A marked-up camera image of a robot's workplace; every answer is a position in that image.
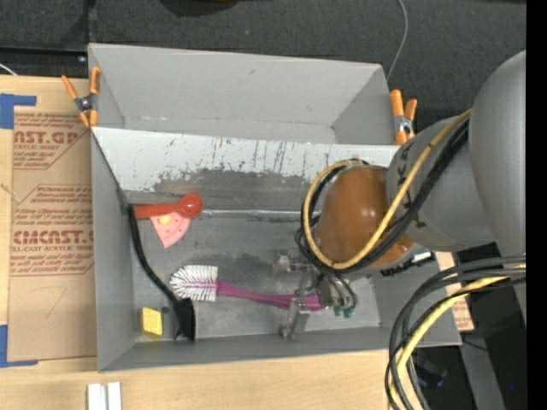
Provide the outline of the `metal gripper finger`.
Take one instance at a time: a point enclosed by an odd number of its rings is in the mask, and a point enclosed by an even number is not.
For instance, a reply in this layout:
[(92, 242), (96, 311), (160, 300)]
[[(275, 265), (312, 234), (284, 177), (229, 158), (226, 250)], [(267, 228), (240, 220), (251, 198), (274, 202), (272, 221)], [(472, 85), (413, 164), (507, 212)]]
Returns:
[(273, 272), (313, 272), (310, 260), (300, 253), (279, 254), (273, 261)]
[(299, 296), (292, 299), (287, 311), (286, 321), (279, 328), (279, 334), (285, 339), (303, 334), (309, 316), (310, 309), (305, 298)]

